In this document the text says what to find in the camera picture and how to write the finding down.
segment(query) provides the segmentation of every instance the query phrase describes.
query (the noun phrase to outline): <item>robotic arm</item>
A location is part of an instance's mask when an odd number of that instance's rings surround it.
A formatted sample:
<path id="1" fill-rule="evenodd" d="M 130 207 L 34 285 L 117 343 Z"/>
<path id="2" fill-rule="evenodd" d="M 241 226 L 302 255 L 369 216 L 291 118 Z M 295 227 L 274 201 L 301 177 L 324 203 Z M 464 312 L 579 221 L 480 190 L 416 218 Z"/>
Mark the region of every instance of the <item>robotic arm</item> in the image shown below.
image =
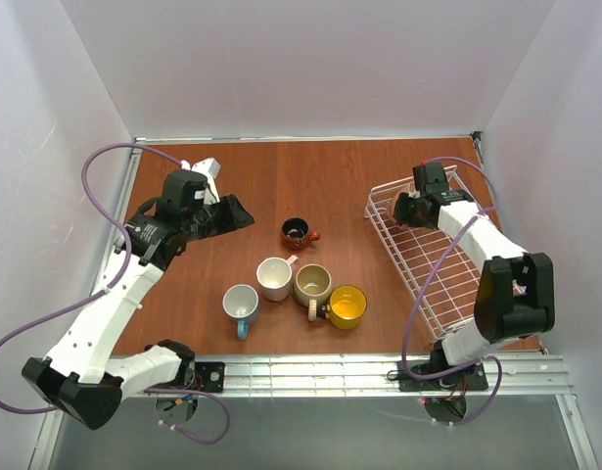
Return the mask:
<path id="1" fill-rule="evenodd" d="M 433 372 L 483 357 L 518 339 L 543 333 L 555 323 L 553 263 L 530 254 L 498 231 L 464 190 L 449 188 L 440 163 L 413 168 L 414 193 L 400 193 L 391 207 L 398 224 L 439 229 L 455 238 L 476 216 L 458 246 L 481 273 L 474 321 L 435 344 Z M 523 294 L 514 294 L 514 283 Z"/>
<path id="2" fill-rule="evenodd" d="M 184 388 L 194 378 L 194 353 L 165 340 L 145 352 L 110 359 L 117 339 L 141 301 L 188 242 L 255 223 L 234 195 L 218 197 L 220 165 L 207 159 L 169 174 L 162 195 L 144 203 L 125 224 L 133 247 L 126 272 L 105 287 L 124 263 L 124 240 L 116 241 L 95 292 L 107 293 L 86 306 L 68 332 L 43 358 L 30 358 L 23 376 L 46 401 L 90 429 L 103 426 L 119 404 L 149 387 Z M 146 212 L 155 207 L 154 215 Z"/>

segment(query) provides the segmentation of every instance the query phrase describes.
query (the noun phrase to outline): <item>wooden table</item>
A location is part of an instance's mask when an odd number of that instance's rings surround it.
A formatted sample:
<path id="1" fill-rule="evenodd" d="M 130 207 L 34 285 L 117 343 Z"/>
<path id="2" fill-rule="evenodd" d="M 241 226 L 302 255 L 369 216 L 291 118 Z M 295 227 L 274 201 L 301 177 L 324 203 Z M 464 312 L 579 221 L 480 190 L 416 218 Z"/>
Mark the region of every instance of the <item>wooden table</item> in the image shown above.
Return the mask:
<path id="1" fill-rule="evenodd" d="M 215 157 L 221 164 L 219 194 L 235 194 L 255 225 L 220 237 L 193 242 L 176 258 L 153 288 L 116 345 L 115 353 L 139 353 L 166 338 L 200 354 L 396 353 L 412 299 L 394 269 L 372 224 L 363 218 L 374 186 L 411 175 L 425 159 L 457 156 L 476 163 L 469 138 L 195 144 L 157 147 L 179 160 L 195 163 Z M 162 190 L 175 167 L 144 154 L 128 214 Z M 483 180 L 463 166 L 458 173 L 473 195 L 489 204 Z M 283 221 L 299 216 L 322 234 L 298 253 L 300 265 L 323 264 L 335 285 L 352 284 L 368 299 L 368 310 L 354 330 L 330 322 L 307 321 L 306 308 L 292 296 L 281 303 L 260 298 L 259 318 L 246 341 L 222 309 L 228 288 L 245 283 L 258 288 L 255 270 L 269 257 L 291 252 L 279 242 Z M 428 351 L 431 334 L 416 318 L 411 352 Z M 538 349 L 529 339 L 517 349 Z"/>

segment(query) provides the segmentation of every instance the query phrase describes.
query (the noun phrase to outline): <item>white mug handle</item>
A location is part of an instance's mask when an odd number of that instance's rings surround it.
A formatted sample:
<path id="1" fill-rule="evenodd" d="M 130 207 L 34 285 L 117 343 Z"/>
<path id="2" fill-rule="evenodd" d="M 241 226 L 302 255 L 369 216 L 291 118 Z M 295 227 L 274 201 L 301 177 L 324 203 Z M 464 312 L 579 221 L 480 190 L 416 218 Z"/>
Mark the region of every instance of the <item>white mug handle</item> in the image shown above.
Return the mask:
<path id="1" fill-rule="evenodd" d="M 315 321 L 318 313 L 318 301 L 311 299 L 309 301 L 309 312 L 307 314 L 309 321 Z"/>

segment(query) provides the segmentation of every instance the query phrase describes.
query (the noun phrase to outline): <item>white wire rack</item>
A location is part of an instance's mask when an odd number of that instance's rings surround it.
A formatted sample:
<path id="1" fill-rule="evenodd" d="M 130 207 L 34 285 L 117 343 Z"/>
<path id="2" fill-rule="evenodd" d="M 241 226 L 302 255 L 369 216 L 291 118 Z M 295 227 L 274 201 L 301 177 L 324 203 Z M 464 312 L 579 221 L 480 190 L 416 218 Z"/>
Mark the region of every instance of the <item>white wire rack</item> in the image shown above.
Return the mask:
<path id="1" fill-rule="evenodd" d="M 452 189 L 467 190 L 457 175 L 455 165 L 448 166 L 445 171 Z M 401 190 L 415 191 L 413 177 L 372 188 L 364 217 L 372 221 L 398 274 L 415 299 L 442 252 L 450 244 L 450 238 L 439 230 L 395 225 L 388 218 L 388 205 Z M 434 341 L 472 319 L 478 288 L 479 271 L 468 256 L 457 248 L 446 258 L 420 306 Z"/>

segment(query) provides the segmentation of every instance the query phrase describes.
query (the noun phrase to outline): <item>cup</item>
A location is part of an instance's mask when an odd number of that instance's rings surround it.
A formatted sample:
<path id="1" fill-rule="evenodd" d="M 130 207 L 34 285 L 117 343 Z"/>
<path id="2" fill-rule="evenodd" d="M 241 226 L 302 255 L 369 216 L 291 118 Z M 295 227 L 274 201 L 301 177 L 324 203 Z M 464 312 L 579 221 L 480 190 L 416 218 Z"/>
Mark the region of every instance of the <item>cup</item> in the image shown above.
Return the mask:
<path id="1" fill-rule="evenodd" d="M 257 281 L 261 286 L 261 293 L 269 301 L 281 302 L 290 295 L 292 290 L 292 264 L 299 257 L 291 256 L 287 259 L 268 258 L 261 262 L 257 268 Z"/>
<path id="2" fill-rule="evenodd" d="M 259 296 L 255 289 L 246 284 L 238 284 L 226 291 L 222 307 L 238 324 L 238 338 L 246 340 L 249 326 L 255 323 L 259 314 Z"/>
<path id="3" fill-rule="evenodd" d="M 301 250 L 318 240 L 320 234 L 309 231 L 309 225 L 301 218 L 289 218 L 281 226 L 281 243 L 287 249 Z"/>
<path id="4" fill-rule="evenodd" d="M 337 287 L 325 305 L 319 305 L 314 300 L 309 304 L 310 310 L 316 309 L 316 316 L 330 320 L 341 330 L 355 328 L 367 307 L 366 296 L 354 286 Z"/>
<path id="5" fill-rule="evenodd" d="M 306 264 L 297 272 L 294 279 L 294 297 L 299 304 L 308 307 L 309 321 L 316 319 L 317 306 L 327 302 L 331 291 L 331 274 L 320 264 Z"/>

